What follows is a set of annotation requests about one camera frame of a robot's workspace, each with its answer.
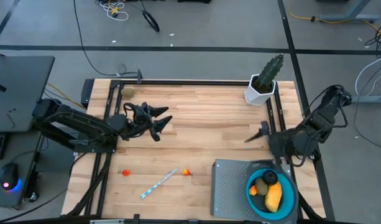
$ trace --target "gray metal tray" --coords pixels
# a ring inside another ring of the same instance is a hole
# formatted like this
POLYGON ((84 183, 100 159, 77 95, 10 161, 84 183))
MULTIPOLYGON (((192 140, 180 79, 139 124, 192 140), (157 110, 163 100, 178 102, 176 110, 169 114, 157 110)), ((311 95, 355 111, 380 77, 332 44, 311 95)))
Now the gray metal tray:
MULTIPOLYGON (((249 161, 232 161, 217 159, 213 164, 211 182, 211 214, 218 218, 230 218, 236 220, 260 221, 266 223, 296 223, 298 219, 296 194, 296 206, 284 219, 272 221, 266 220, 256 214, 247 201, 244 193, 249 176, 254 170, 250 169, 249 161)), ((290 166, 282 165, 283 170, 290 175, 290 166)))

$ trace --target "cactus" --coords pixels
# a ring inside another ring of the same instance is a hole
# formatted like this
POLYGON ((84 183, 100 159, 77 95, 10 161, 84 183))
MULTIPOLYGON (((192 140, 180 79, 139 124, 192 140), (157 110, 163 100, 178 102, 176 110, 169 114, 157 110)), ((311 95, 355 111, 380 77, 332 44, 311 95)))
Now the cactus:
POLYGON ((255 90, 268 90, 273 79, 283 66, 284 55, 279 54, 272 58, 264 67, 258 78, 253 80, 252 87, 255 90))

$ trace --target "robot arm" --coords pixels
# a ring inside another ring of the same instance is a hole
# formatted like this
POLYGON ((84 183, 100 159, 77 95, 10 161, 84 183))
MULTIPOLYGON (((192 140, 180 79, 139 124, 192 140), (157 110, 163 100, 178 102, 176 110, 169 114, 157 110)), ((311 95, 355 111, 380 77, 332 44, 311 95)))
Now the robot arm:
POLYGON ((352 101, 351 95, 340 85, 328 87, 319 96, 321 95, 323 95, 321 104, 297 127, 281 133, 268 134, 269 126, 266 121, 263 121, 262 129, 248 141, 267 135, 269 137, 270 152, 276 160, 280 157, 285 157, 289 160, 292 156, 303 155, 300 164, 292 164, 295 167, 302 166, 305 159, 313 155, 318 143, 324 143, 327 140, 333 128, 344 128, 347 126, 343 107, 350 105, 352 101), (334 117, 339 110, 341 110, 345 120, 345 124, 340 126, 334 125, 334 117))
POLYGON ((87 149, 89 149, 89 152, 112 152, 116 147, 117 137, 128 141, 130 138, 143 135, 148 129, 154 141, 159 141, 160 136, 157 133, 161 133, 172 116, 161 120, 152 118, 160 116, 166 110, 168 107, 153 108, 147 103, 143 103, 141 106, 125 103, 125 114, 115 114, 107 119, 100 119, 74 110, 56 99, 43 99, 37 103, 32 116, 35 119, 35 126, 41 130, 44 136, 74 151, 81 149, 80 152, 88 152, 87 149), (127 111, 133 112, 132 120, 128 118, 127 111), (54 122, 79 131, 85 138, 75 139, 51 125, 54 122))

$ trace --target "white hexagonal pot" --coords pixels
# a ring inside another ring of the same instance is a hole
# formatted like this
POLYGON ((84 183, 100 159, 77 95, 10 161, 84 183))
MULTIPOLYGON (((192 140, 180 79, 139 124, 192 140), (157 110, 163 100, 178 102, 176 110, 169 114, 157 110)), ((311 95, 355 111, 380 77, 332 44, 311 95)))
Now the white hexagonal pot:
POLYGON ((244 96, 246 98, 246 102, 248 105, 260 106, 263 103, 265 103, 267 101, 267 99, 269 99, 270 96, 272 96, 275 93, 276 81, 272 82, 273 88, 272 88, 272 91, 270 93, 259 93, 257 90, 255 90, 251 86, 251 83, 252 83, 252 80, 258 76, 259 76, 259 74, 255 74, 255 75, 251 76, 248 87, 247 87, 246 91, 244 92, 244 96))

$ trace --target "concrete floor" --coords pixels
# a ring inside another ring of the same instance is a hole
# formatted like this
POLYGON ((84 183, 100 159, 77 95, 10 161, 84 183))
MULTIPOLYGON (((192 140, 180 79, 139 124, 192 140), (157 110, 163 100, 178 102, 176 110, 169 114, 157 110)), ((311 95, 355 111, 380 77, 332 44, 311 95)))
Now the concrete floor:
MULTIPOLYGON (((0 1, 0 23, 13 2, 0 1)), ((298 16, 345 13, 354 2, 333 4, 291 0, 291 10, 298 16)), ((140 12, 128 4, 125 11, 129 19, 118 22, 108 19, 92 0, 76 0, 76 3, 87 46, 169 47, 172 44, 174 47, 288 48, 276 1, 215 0, 211 4, 147 1, 145 6, 159 22, 160 33, 155 33, 140 12)), ((381 16, 381 0, 370 2, 363 13, 381 16)), ((329 25, 292 17, 288 21, 296 49, 372 50, 364 47, 364 42, 374 36, 374 30, 367 24, 329 25)), ((79 46, 72 1, 20 0, 0 36, 0 45, 79 46)), ((78 87, 82 86, 85 78, 101 77, 79 50, 0 51, 6 55, 55 56, 49 82, 76 101, 80 100, 81 88, 78 87)), ((260 72, 274 54, 89 51, 88 55, 94 66, 105 73, 116 73, 118 65, 125 63, 128 70, 141 69, 145 78, 246 80, 251 74, 260 72)), ((375 56, 298 54, 298 60, 306 94, 311 101, 332 84, 341 84, 355 94, 356 76, 375 60, 375 56)), ((365 73, 361 83, 367 81, 375 68, 365 73)), ((285 54, 285 64, 277 80, 295 81, 289 54, 285 54)), ((374 93, 381 93, 381 80, 374 93)), ((381 149, 358 138, 353 123, 354 112, 354 106, 346 108, 349 126, 334 130, 328 141, 320 145, 335 218, 343 222, 381 223, 381 149)), ((366 136, 381 144, 381 105, 360 106, 357 124, 366 136)), ((64 149, 54 145, 49 150, 51 154, 45 158, 52 161, 54 152, 64 149)), ((59 169, 42 168, 45 177, 39 186, 42 197, 33 204, 27 204, 23 211, 48 200, 67 186, 67 167, 73 158, 70 155, 65 158, 59 160, 59 169)), ((22 219, 57 217, 62 203, 63 195, 22 219)), ((0 219, 20 212, 0 208, 0 219)))

